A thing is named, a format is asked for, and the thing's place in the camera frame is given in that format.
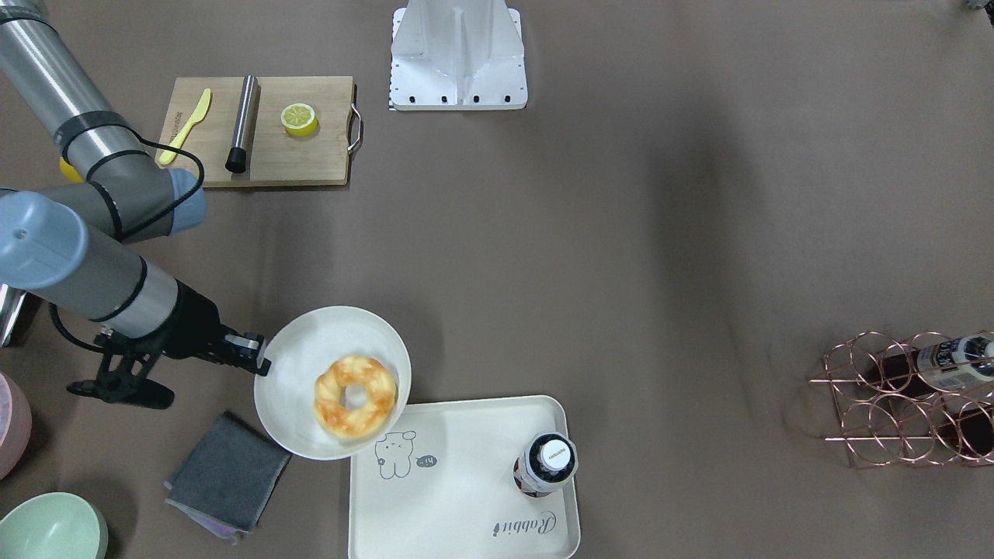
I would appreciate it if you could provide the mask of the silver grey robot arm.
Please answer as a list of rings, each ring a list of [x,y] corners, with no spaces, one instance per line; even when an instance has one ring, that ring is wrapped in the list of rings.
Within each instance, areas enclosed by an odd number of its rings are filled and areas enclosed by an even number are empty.
[[[203,170],[160,167],[104,99],[38,1],[2,3],[2,73],[81,182],[2,190],[2,282],[102,327],[88,351],[151,366],[199,358],[263,376],[264,340],[131,245],[205,219]]]

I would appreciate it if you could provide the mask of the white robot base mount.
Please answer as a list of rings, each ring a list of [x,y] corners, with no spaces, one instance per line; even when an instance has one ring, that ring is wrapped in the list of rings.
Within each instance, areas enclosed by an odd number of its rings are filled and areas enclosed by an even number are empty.
[[[522,18],[506,2],[408,1],[391,25],[391,110],[528,105]]]

